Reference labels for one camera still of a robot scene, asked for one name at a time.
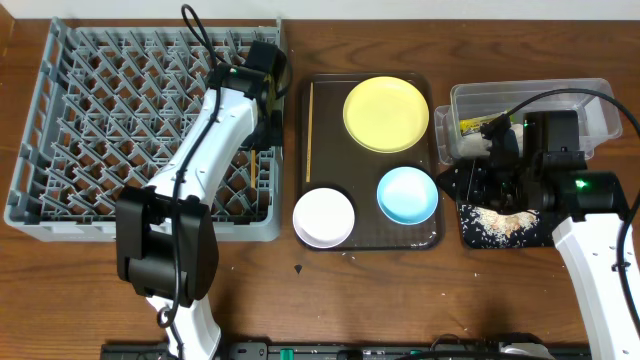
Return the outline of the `green snack wrapper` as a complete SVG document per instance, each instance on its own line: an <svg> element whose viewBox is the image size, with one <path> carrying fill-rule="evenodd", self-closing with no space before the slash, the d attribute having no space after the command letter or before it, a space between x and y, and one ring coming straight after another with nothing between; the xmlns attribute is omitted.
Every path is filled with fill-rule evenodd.
<svg viewBox="0 0 640 360"><path fill-rule="evenodd" d="M494 128L493 122L500 114L475 117L459 121L460 134L465 137L476 133L487 134Z"/></svg>

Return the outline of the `light blue bowl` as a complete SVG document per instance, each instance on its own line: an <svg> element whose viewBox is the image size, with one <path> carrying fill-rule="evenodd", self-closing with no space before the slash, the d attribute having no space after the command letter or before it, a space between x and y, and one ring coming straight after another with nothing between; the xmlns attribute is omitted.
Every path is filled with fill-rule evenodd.
<svg viewBox="0 0 640 360"><path fill-rule="evenodd" d="M376 200L382 213L400 225L418 225L431 218L439 194L432 177L415 167L397 167L379 181Z"/></svg>

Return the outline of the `pink bowl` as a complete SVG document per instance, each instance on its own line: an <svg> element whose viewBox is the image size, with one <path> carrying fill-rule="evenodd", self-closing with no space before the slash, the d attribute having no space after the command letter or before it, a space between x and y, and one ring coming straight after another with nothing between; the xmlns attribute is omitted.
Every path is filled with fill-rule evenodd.
<svg viewBox="0 0 640 360"><path fill-rule="evenodd" d="M296 202L293 228L300 240L313 248L329 249L344 242L355 226L351 201L332 188L308 191Z"/></svg>

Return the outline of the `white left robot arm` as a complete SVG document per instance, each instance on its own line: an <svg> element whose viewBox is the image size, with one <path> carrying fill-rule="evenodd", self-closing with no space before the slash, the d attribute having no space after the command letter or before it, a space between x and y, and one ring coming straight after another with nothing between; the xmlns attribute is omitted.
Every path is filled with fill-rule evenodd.
<svg viewBox="0 0 640 360"><path fill-rule="evenodd" d="M156 311L168 359L211 359L221 339L208 292L219 251L211 207L237 151L281 137L285 53L255 41L241 65L221 62L206 79L200 113L169 162L116 201L117 273Z"/></svg>

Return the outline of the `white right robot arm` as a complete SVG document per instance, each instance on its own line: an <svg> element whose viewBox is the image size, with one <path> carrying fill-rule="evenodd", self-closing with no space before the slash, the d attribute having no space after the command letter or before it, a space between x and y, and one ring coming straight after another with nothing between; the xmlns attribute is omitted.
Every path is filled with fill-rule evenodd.
<svg viewBox="0 0 640 360"><path fill-rule="evenodd" d="M577 113L529 112L521 132L506 112L466 120L463 128L487 140L488 153L457 161L437 184L458 203L500 215L559 216L552 239L570 274L593 358L638 358L632 210L614 173L588 170Z"/></svg>

